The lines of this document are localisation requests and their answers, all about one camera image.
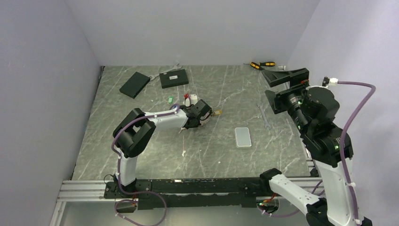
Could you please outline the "green key tag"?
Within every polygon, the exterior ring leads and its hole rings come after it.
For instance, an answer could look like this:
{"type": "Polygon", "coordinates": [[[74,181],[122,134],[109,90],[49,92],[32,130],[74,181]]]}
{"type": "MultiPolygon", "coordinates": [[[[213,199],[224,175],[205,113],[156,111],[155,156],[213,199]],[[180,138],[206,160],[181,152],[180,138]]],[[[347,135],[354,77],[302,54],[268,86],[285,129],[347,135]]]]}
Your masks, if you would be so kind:
{"type": "Polygon", "coordinates": [[[173,103],[173,99],[174,99],[174,98],[173,98],[172,96],[169,96],[169,97],[168,97],[168,104],[171,105],[171,104],[173,103]]]}

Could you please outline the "large metal keyring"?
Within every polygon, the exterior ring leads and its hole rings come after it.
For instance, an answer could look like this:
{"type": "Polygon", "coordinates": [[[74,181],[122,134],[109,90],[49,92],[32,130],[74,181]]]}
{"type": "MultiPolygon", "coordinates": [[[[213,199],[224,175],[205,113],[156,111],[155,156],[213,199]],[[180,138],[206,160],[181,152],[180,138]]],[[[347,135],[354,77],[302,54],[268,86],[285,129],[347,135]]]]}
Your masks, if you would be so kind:
{"type": "MultiPolygon", "coordinates": [[[[199,122],[199,126],[198,127],[204,127],[206,124],[208,124],[208,122],[210,121],[210,118],[200,121],[199,122]]],[[[185,127],[181,127],[181,129],[179,130],[178,134],[181,134],[183,131],[187,130],[188,128],[185,127]]]]}

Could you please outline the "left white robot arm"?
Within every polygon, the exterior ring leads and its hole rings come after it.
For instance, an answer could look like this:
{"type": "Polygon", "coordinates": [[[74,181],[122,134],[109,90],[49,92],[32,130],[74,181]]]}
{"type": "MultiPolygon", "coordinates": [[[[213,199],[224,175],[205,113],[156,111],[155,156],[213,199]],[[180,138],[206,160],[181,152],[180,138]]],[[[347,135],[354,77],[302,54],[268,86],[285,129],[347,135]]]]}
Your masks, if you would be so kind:
{"type": "Polygon", "coordinates": [[[212,108],[202,99],[189,106],[174,104],[169,110],[155,113],[133,109],[112,134],[111,149],[118,156],[114,174],[117,192],[124,198],[134,194],[137,159],[154,133],[174,128],[197,128],[206,124],[212,114],[212,108]]]}

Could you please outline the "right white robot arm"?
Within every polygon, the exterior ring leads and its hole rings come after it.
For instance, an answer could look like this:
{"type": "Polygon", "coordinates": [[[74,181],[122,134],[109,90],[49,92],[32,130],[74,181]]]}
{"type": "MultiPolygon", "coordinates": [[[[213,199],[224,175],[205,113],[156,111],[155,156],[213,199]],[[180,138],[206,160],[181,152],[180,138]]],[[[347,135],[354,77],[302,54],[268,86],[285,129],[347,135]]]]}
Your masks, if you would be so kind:
{"type": "Polygon", "coordinates": [[[330,86],[337,78],[325,77],[320,86],[309,84],[309,71],[263,70],[270,87],[289,83],[281,92],[265,92],[275,114],[287,112],[309,151],[321,176],[325,197],[307,192],[276,168],[260,175],[259,189],[264,195],[278,194],[294,205],[311,226],[370,226],[372,221],[359,211],[355,183],[352,181],[353,148],[347,131],[362,100],[343,128],[334,124],[339,103],[330,86]]]}

